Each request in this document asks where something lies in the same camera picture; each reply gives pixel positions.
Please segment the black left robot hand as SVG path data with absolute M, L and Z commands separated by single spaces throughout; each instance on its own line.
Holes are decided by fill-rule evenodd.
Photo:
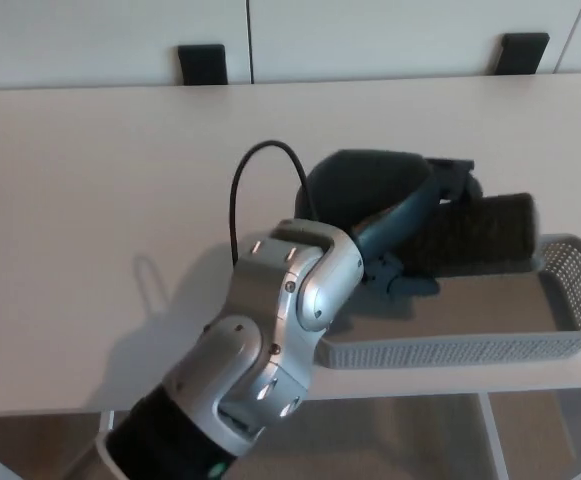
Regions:
M 483 196 L 472 160 L 420 154 L 339 150 L 319 162 L 299 188 L 294 216 L 344 231 L 361 253 L 362 283 L 393 300 L 433 296 L 440 285 L 430 274 L 408 273 L 395 250 L 422 231 L 441 203 Z

